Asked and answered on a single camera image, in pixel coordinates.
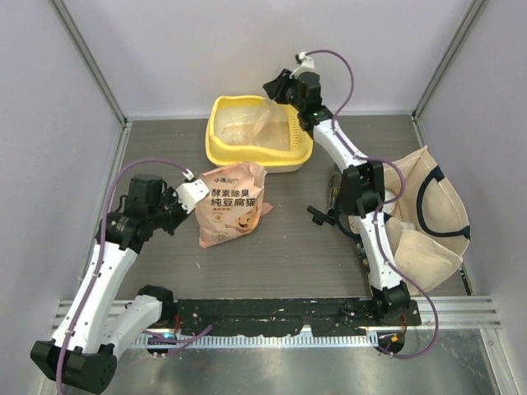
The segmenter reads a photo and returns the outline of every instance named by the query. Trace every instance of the metal floor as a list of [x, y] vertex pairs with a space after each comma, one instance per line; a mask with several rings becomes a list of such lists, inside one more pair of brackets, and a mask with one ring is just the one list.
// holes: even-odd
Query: metal floor
[[[431, 331], [409, 332], [405, 352]], [[104, 395], [499, 394], [479, 330], [442, 331], [429, 354], [394, 360], [368, 348], [187, 350], [153, 360], [128, 350]], [[69, 395], [85, 394], [71, 389]]]
[[[407, 115], [342, 117], [343, 130], [366, 154], [396, 160], [419, 145]], [[207, 120], [134, 122], [124, 163], [146, 156], [170, 158], [199, 174], [214, 168], [205, 154]], [[146, 284], [165, 286], [179, 298], [339, 297], [370, 294], [352, 243], [336, 227], [317, 226], [309, 205], [326, 209], [332, 161], [319, 146], [297, 172], [268, 174], [265, 201], [274, 209], [258, 229], [201, 249], [191, 216], [170, 237], [158, 231], [145, 244], [117, 299], [133, 299]], [[161, 175], [177, 186], [182, 177], [167, 165], [144, 165], [134, 173]], [[126, 193], [129, 177], [116, 196]], [[458, 273], [432, 295], [466, 295]]]

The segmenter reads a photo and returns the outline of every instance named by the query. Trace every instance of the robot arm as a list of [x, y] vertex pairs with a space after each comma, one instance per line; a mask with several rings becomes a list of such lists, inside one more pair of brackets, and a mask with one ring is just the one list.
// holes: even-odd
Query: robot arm
[[379, 240], [375, 234], [375, 209], [385, 200], [383, 166], [378, 161], [368, 160], [342, 132], [333, 114], [322, 105], [319, 75], [314, 73], [313, 59], [300, 53], [296, 61], [300, 64], [296, 70], [282, 70], [263, 88], [270, 99], [282, 105], [292, 105], [298, 111], [302, 129], [329, 153], [343, 172], [339, 200], [343, 212], [353, 217], [364, 244], [371, 270], [375, 316], [381, 321], [397, 319], [408, 307], [410, 295], [403, 279], [389, 267], [380, 251], [381, 246], [394, 264], [384, 218], [379, 226]]
[[146, 286], [120, 316], [106, 321], [124, 276], [153, 231], [161, 228], [173, 235], [207, 195], [208, 187], [200, 179], [191, 179], [173, 189], [155, 175], [142, 174], [132, 178], [124, 209], [120, 211], [119, 206], [108, 214], [104, 264], [95, 273], [100, 253], [99, 229], [91, 264], [68, 314], [50, 341], [37, 341], [33, 346], [31, 359], [49, 379], [56, 379], [58, 353], [65, 342], [69, 320], [85, 297], [93, 276], [97, 276], [97, 280], [67, 344], [64, 383], [90, 393], [102, 393], [114, 375], [117, 360], [138, 333], [158, 321], [169, 321], [174, 317], [172, 292], [162, 287]]

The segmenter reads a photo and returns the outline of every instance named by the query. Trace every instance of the yellow litter box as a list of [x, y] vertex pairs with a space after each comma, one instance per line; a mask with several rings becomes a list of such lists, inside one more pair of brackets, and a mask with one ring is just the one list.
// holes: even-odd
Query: yellow litter box
[[313, 141], [304, 132], [297, 118], [296, 110], [290, 105], [276, 105], [273, 118], [287, 122], [289, 138], [286, 150], [262, 146], [228, 145], [220, 139], [225, 128], [254, 124], [267, 108], [262, 96], [220, 96], [212, 107], [208, 120], [205, 147], [207, 158], [216, 166], [235, 162], [257, 162], [269, 173], [295, 171], [310, 158]]

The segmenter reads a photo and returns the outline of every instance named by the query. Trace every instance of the white wall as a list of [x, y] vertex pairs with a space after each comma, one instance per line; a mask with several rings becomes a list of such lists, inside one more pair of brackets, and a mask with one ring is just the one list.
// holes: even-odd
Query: white wall
[[1, 393], [35, 394], [30, 360], [72, 298], [119, 125], [43, 0], [0, 12]]
[[[357, 74], [347, 111], [415, 109], [470, 0], [66, 0], [124, 112], [207, 116], [219, 95], [260, 94], [302, 50]], [[347, 72], [317, 57], [330, 108]]]
[[489, 2], [422, 122], [472, 224], [470, 277], [497, 305], [525, 386], [527, 3]]

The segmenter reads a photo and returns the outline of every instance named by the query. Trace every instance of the cable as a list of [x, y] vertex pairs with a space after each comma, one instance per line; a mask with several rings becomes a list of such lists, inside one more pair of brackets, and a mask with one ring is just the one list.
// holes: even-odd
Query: cable
[[155, 337], [156, 339], [159, 340], [159, 342], [163, 342], [163, 343], [166, 343], [166, 344], [185, 344], [185, 343], [189, 343], [189, 342], [192, 343], [192, 342], [195, 342], [195, 341], [197, 341], [199, 339], [199, 337], [198, 337], [199, 334], [194, 336], [194, 337], [191, 337], [190, 339], [180, 340], [180, 339], [166, 338], [166, 337], [164, 337], [163, 335], [161, 335], [160, 333], [157, 333], [157, 332], [152, 332], [152, 331], [142, 331], [142, 332], [145, 335], [149, 335], [149, 336]]
[[[181, 170], [184, 174], [191, 173], [190, 170], [186, 169], [182, 165], [179, 165], [178, 163], [175, 163], [172, 160], [168, 159], [162, 159], [162, 158], [144, 158], [144, 159], [138, 159], [134, 160], [133, 162], [128, 163], [125, 165], [121, 171], [117, 174], [114, 181], [110, 185], [110, 190], [108, 191], [108, 194], [105, 198], [105, 205], [103, 206], [103, 215], [102, 220], [100, 222], [100, 248], [99, 248], [99, 257], [97, 258], [96, 266], [93, 270], [94, 274], [98, 273], [100, 271], [100, 267], [103, 264], [103, 257], [105, 256], [105, 242], [106, 242], [106, 222], [108, 220], [107, 215], [110, 211], [110, 205], [112, 203], [112, 199], [114, 197], [115, 193], [115, 187], [117, 186], [117, 183], [123, 178], [123, 175], [130, 169], [132, 169], [134, 166], [141, 165], [143, 163], [163, 163], [166, 165], [174, 166], [175, 168]], [[58, 353], [58, 363], [57, 363], [57, 395], [64, 395], [63, 391], [63, 367], [64, 367], [64, 359], [66, 357], [66, 350], [68, 349], [68, 343], [72, 338], [73, 330], [75, 329], [75, 326], [77, 325], [77, 321], [79, 319], [79, 316], [81, 315], [82, 309], [84, 309], [84, 306], [86, 305], [86, 302], [88, 301], [88, 298], [90, 297], [90, 293], [93, 290], [93, 287], [96, 283], [97, 276], [92, 276], [90, 279], [90, 282], [88, 283], [88, 287], [86, 288], [86, 291], [84, 292], [84, 295], [81, 298], [81, 301], [77, 307], [77, 310], [72, 316], [72, 320], [70, 321], [68, 325], [68, 329], [66, 331], [66, 335], [63, 340], [63, 345], [60, 348], [60, 352]]]
[[350, 89], [349, 89], [349, 92], [347, 94], [347, 97], [345, 99], [345, 101], [342, 103], [342, 105], [340, 107], [338, 107], [337, 111], [335, 111], [335, 114], [334, 114], [334, 117], [332, 118], [331, 120], [331, 128], [333, 129], [333, 133], [335, 134], [335, 136], [337, 136], [338, 140], [346, 147], [346, 149], [349, 151], [350, 154], [352, 154], [353, 158], [356, 158], [356, 159], [359, 159], [359, 160], [370, 160], [370, 161], [375, 161], [375, 162], [380, 162], [380, 163], [383, 163], [383, 164], [386, 164], [388, 166], [390, 166], [391, 168], [393, 168], [395, 170], [395, 172], [397, 173], [398, 177], [399, 177], [399, 180], [400, 180], [400, 183], [401, 183], [401, 189], [399, 191], [399, 193], [392, 199], [390, 200], [387, 200], [385, 202], [382, 202], [376, 209], [375, 209], [375, 215], [374, 215], [374, 229], [375, 229], [375, 237], [377, 239], [377, 244], [379, 246], [379, 250], [380, 250], [380, 254], [382, 255], [383, 259], [385, 260], [385, 262], [388, 263], [388, 266], [394, 271], [396, 272], [397, 274], [399, 274], [406, 282], [408, 282], [409, 284], [411, 284], [412, 286], [414, 286], [421, 295], [423, 295], [425, 297], [425, 299], [427, 300], [427, 302], [430, 304], [430, 307], [432, 309], [432, 312], [434, 313], [434, 319], [435, 319], [435, 327], [434, 327], [434, 336], [430, 342], [430, 344], [425, 347], [422, 351], [419, 351], [418, 353], [416, 354], [410, 354], [410, 355], [399, 355], [399, 354], [393, 354], [393, 353], [390, 353], [388, 350], [386, 349], [383, 349], [382, 347], [378, 347], [381, 352], [387, 354], [387, 355], [390, 355], [390, 356], [393, 356], [394, 358], [398, 358], [398, 359], [401, 359], [401, 360], [410, 360], [412, 358], [417, 358], [419, 356], [423, 356], [425, 355], [427, 352], [429, 352], [429, 350], [432, 349], [432, 347], [436, 344], [437, 342], [437, 338], [439, 336], [439, 316], [437, 314], [437, 309], [436, 309], [436, 306], [434, 305], [434, 302], [432, 301], [432, 299], [430, 298], [430, 296], [428, 295], [428, 293], [426, 293], [423, 288], [421, 288], [414, 280], [412, 280], [411, 278], [409, 278], [407, 275], [405, 275], [404, 273], [402, 273], [389, 259], [388, 259], [388, 255], [387, 253], [385, 252], [383, 246], [382, 246], [382, 242], [380, 240], [380, 228], [379, 228], [379, 222], [377, 220], [378, 218], [378, 215], [379, 213], [382, 211], [382, 207], [385, 205], [385, 204], [390, 204], [390, 203], [393, 203], [393, 202], [396, 202], [398, 201], [404, 194], [404, 189], [406, 188], [406, 181], [404, 179], [404, 174], [403, 172], [401, 171], [401, 169], [393, 162], [391, 162], [390, 160], [384, 160], [384, 159], [379, 159], [379, 158], [368, 158], [368, 157], [365, 157], [365, 156], [359, 156], [357, 155], [357, 153], [349, 146], [349, 144], [347, 144], [346, 142], [346, 139], [341, 135], [340, 131], [336, 130], [335, 128], [335, 121], [336, 121], [336, 118], [337, 118], [337, 115], [340, 113], [340, 111], [344, 108], [344, 106], [349, 102], [349, 100], [352, 98], [352, 95], [353, 95], [353, 90], [355, 89], [355, 77], [353, 75], [353, 70], [352, 70], [352, 67], [351, 65], [349, 64], [349, 62], [345, 59], [344, 56], [342, 56], [340, 53], [336, 53], [330, 49], [316, 49], [314, 51], [310, 51], [310, 52], [307, 52], [305, 53], [307, 56], [310, 56], [312, 54], [317, 54], [317, 53], [329, 53], [337, 58], [339, 58], [343, 63], [344, 65], [346, 66], [346, 69], [347, 71], [349, 72], [349, 76], [350, 76], [350, 80], [351, 80], [351, 85], [350, 85]]
[[119, 196], [119, 205], [115, 209], [116, 211], [120, 211], [121, 208], [123, 208], [124, 199], [127, 198], [127, 197], [128, 197], [128, 195], [121, 195], [121, 196]]
[[178, 330], [180, 329], [180, 325], [181, 325], [181, 321], [180, 321], [180, 315], [177, 314], [175, 316], [175, 326], [174, 326], [174, 338], [175, 338], [175, 334], [178, 332]]
[[[186, 342], [186, 344], [184, 344], [183, 346], [175, 349], [174, 351], [169, 351], [168, 353], [165, 354], [165, 356], [174, 355], [174, 354], [180, 353], [185, 348], [190, 347], [190, 345], [192, 345], [192, 343], [196, 342], [197, 340], [201, 339], [203, 336], [207, 335], [209, 332], [211, 332], [211, 330], [212, 330], [212, 325], [207, 326], [200, 333], [198, 333], [195, 337], [193, 337], [192, 339], [189, 339]], [[136, 360], [133, 360], [132, 362], [130, 362], [128, 365], [124, 366], [124, 368], [122, 368], [116, 375], [119, 376], [124, 371], [127, 371], [128, 369], [130, 369], [132, 366], [135, 366], [138, 363], [143, 362], [144, 360], [150, 360], [151, 358], [152, 358], [151, 356], [145, 356], [143, 358], [137, 358]]]
[[174, 354], [179, 354], [182, 350], [184, 350], [185, 348], [190, 347], [192, 345], [192, 343], [198, 341], [199, 339], [201, 339], [203, 336], [205, 336], [207, 333], [209, 333], [211, 331], [212, 331], [212, 325], [209, 325], [205, 329], [203, 329], [200, 333], [198, 333], [196, 336], [194, 336], [192, 339], [189, 339], [189, 340], [191, 340], [191, 342], [187, 342], [186, 344], [184, 344], [180, 348], [176, 348], [174, 350], [168, 351], [166, 353], [166, 355], [167, 356], [172, 356]]
[[337, 227], [340, 229], [340, 231], [343, 232], [345, 236], [347, 236], [350, 239], [352, 239], [355, 242], [355, 244], [356, 243], [360, 243], [361, 242], [361, 236], [360, 235], [355, 235], [350, 230], [347, 230], [344, 227], [343, 223], [340, 221], [340, 193], [335, 198], [335, 204], [333, 206], [333, 212], [334, 212], [334, 215], [335, 215], [335, 225], [337, 225]]
[[406, 335], [406, 332], [408, 332], [408, 319], [406, 318], [406, 314], [403, 312], [401, 314], [401, 324], [403, 325], [403, 336]]

